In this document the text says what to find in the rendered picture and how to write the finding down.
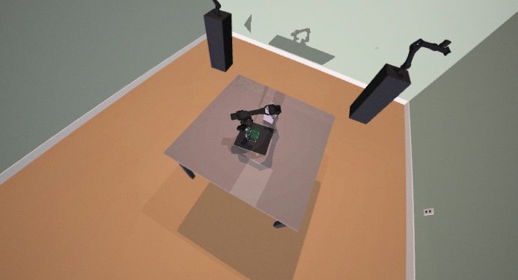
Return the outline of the green glass bottle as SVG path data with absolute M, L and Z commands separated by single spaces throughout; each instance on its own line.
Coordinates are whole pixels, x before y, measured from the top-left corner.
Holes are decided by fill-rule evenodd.
M 253 130 L 250 130 L 250 129 L 246 128 L 246 131 L 250 132 L 251 133 L 251 138 L 253 138 L 255 140 L 258 139 L 258 136 L 260 135 L 260 132 L 261 132 L 260 130 L 258 130 L 256 128 L 253 129 Z

